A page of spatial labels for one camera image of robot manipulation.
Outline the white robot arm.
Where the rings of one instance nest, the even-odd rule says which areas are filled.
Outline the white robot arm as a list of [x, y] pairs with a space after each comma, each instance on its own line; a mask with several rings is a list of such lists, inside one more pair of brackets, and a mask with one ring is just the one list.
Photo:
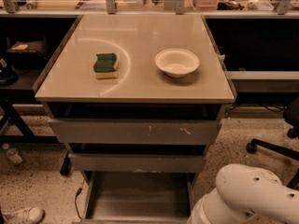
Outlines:
[[218, 171], [215, 183], [186, 224], [245, 224], [257, 216], [299, 224], [299, 191], [271, 171], [233, 163]]

